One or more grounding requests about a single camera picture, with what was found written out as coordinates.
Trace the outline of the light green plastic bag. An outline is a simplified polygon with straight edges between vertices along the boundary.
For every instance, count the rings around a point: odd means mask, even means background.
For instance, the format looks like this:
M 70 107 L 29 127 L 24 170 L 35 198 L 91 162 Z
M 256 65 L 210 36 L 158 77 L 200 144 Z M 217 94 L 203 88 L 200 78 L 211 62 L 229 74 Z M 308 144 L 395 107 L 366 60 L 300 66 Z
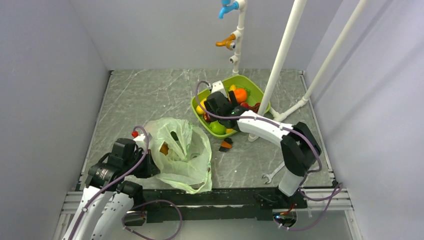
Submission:
M 160 173 L 156 178 L 188 194 L 212 190 L 212 149 L 209 137 L 186 119 L 164 117 L 145 125 L 152 136 L 149 147 Z M 168 155 L 160 152 L 163 143 Z

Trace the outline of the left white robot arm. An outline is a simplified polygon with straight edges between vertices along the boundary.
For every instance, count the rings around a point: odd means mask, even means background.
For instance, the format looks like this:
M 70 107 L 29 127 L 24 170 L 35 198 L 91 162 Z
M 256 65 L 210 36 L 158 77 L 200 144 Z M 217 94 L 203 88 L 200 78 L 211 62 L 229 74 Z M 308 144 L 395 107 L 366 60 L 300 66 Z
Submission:
M 145 203 L 143 187 L 125 177 L 148 179 L 158 174 L 149 150 L 151 141 L 150 134 L 119 138 L 111 151 L 90 167 L 64 240 L 104 240 L 127 211 L 137 210 Z

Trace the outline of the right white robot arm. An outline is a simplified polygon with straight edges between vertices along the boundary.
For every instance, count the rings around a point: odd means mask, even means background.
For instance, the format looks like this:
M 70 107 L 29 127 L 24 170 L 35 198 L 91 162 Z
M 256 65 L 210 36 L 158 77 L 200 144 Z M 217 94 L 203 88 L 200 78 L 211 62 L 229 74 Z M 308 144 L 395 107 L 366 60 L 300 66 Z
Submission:
M 219 91 L 210 94 L 204 106 L 210 118 L 218 120 L 226 128 L 256 135 L 281 148 L 286 170 L 278 184 L 275 200 L 280 207 L 289 207 L 322 152 L 309 127 L 303 122 L 290 125 L 260 116 L 230 102 Z

